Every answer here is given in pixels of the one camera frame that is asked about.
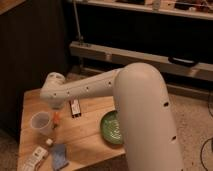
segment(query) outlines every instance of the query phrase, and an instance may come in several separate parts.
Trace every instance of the cable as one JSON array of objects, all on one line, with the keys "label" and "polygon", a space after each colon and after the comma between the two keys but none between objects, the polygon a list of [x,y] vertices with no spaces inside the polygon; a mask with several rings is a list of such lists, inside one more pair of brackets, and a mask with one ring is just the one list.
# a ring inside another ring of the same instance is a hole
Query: cable
[{"label": "cable", "polygon": [[209,141],[213,141],[213,137],[207,139],[207,140],[203,143],[203,145],[202,145],[202,147],[201,147],[201,149],[200,149],[200,162],[201,162],[201,165],[203,166],[203,168],[204,168],[206,171],[208,171],[208,169],[206,168],[206,166],[205,166],[205,164],[204,164],[204,162],[203,162],[203,149],[204,149],[205,145],[206,145]]},{"label": "cable", "polygon": [[213,6],[207,1],[207,0],[203,0],[206,3],[206,6],[210,9],[213,10]]},{"label": "cable", "polygon": [[209,109],[209,114],[213,117],[213,113],[211,111],[210,103],[211,103],[211,91],[209,91],[209,95],[208,95],[208,109]]}]

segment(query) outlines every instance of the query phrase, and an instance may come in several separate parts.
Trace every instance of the blue sponge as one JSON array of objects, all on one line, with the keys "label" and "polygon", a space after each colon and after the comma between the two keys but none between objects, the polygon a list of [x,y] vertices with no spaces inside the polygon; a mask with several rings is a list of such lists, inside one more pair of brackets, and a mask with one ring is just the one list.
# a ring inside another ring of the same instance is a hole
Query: blue sponge
[{"label": "blue sponge", "polygon": [[66,159],[66,147],[64,144],[55,144],[51,149],[51,154],[54,171],[58,171],[69,164]]}]

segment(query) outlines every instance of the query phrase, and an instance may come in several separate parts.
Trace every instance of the wooden table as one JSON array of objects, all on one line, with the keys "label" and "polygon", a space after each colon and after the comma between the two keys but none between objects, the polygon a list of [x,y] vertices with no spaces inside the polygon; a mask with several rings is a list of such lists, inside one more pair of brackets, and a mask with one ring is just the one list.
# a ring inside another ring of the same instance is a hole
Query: wooden table
[{"label": "wooden table", "polygon": [[0,0],[0,15],[23,3],[26,0]]},{"label": "wooden table", "polygon": [[[70,106],[65,104],[60,113],[60,125],[49,136],[55,143],[64,143],[67,148],[69,165],[63,171],[76,170],[103,160],[124,154],[122,146],[104,141],[100,135],[100,120],[106,112],[114,109],[112,97],[80,100],[82,116],[71,117]],[[33,114],[39,111],[52,112],[49,106],[39,99],[39,90],[25,93],[19,146],[18,170],[27,157],[38,146],[46,149],[48,137],[30,128]],[[39,170],[52,170],[52,156],[49,155]]]}]

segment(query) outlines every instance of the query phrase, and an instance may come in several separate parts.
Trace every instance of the orange object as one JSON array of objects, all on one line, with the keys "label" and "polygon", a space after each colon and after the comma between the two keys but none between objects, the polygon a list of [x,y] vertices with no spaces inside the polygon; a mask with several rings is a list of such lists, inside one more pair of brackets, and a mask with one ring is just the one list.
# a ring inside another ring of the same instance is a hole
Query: orange object
[{"label": "orange object", "polygon": [[53,113],[53,124],[54,124],[54,126],[58,126],[59,125],[59,121],[60,121],[59,114],[60,113],[58,111]]}]

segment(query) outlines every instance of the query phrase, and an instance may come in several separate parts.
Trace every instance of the black cabinet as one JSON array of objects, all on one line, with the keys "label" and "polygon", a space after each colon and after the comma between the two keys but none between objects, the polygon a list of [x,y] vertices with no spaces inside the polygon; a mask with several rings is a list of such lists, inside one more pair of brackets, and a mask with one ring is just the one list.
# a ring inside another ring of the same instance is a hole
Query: black cabinet
[{"label": "black cabinet", "polygon": [[0,15],[0,127],[19,137],[23,93],[68,71],[60,0],[27,0]]},{"label": "black cabinet", "polygon": [[[73,6],[66,8],[70,41],[76,40]],[[86,3],[77,8],[87,43],[213,64],[212,20]]]}]

